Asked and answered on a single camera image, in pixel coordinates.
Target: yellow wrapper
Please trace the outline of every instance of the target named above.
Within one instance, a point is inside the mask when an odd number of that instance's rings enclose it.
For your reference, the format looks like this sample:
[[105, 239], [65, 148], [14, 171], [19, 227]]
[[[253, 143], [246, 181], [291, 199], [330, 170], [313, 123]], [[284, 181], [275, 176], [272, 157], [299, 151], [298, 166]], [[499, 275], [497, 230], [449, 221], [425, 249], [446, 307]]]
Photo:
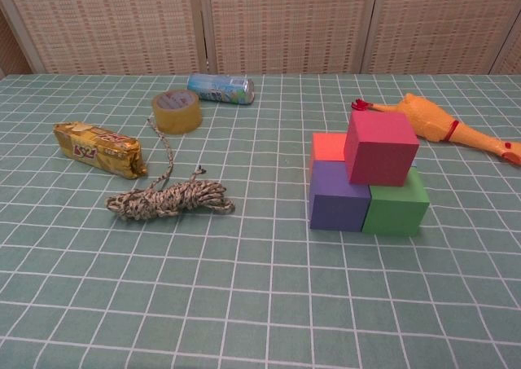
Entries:
[[57, 123], [55, 136], [65, 156], [127, 179], [147, 174], [135, 138], [82, 122]]

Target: stacked blocks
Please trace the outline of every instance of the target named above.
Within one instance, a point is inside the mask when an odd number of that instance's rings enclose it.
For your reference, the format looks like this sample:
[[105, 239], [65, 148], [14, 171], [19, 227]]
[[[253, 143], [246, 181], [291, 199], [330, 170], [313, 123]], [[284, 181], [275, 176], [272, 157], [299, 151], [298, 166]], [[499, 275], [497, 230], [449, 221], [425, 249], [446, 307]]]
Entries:
[[347, 134], [313, 134], [309, 227], [415, 235], [429, 206], [411, 166], [418, 147], [399, 112], [355, 111]]

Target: packing tape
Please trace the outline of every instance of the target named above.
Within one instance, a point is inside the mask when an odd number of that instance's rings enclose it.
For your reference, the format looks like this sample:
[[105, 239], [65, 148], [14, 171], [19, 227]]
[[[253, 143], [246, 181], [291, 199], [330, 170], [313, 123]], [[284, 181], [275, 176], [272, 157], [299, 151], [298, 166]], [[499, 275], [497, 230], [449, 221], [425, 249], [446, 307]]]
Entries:
[[152, 100], [155, 123], [164, 133], [183, 134], [203, 121], [199, 97], [190, 90], [169, 90]]

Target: rubber chicken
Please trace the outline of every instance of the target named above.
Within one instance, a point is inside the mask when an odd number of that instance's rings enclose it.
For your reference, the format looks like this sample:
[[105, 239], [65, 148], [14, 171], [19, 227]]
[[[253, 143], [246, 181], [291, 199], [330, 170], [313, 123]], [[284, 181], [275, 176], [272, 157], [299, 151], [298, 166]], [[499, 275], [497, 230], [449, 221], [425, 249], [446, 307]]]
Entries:
[[504, 142], [480, 133], [454, 119], [443, 108], [421, 96], [406, 94], [396, 106], [367, 103], [357, 99], [355, 103], [351, 104], [351, 107], [362, 111], [374, 108], [379, 111], [403, 112], [409, 118], [416, 135], [420, 137], [434, 143], [440, 141], [461, 143], [468, 147], [495, 153], [514, 165], [521, 165], [521, 143]]

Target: table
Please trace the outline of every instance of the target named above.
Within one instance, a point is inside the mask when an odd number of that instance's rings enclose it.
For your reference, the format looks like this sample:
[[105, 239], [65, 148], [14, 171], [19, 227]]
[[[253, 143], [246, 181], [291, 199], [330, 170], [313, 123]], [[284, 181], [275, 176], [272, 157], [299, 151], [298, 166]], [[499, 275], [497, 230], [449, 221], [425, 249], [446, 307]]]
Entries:
[[[521, 139], [521, 76], [254, 76], [251, 106], [203, 102], [171, 136], [172, 181], [198, 164], [237, 209], [123, 222], [112, 194], [167, 167], [151, 99], [185, 76], [0, 81], [2, 369], [521, 367], [521, 173], [421, 141], [431, 207], [416, 237], [307, 228], [313, 131], [350, 103], [423, 94], [489, 134]], [[149, 178], [62, 155], [54, 123], [136, 136]]]

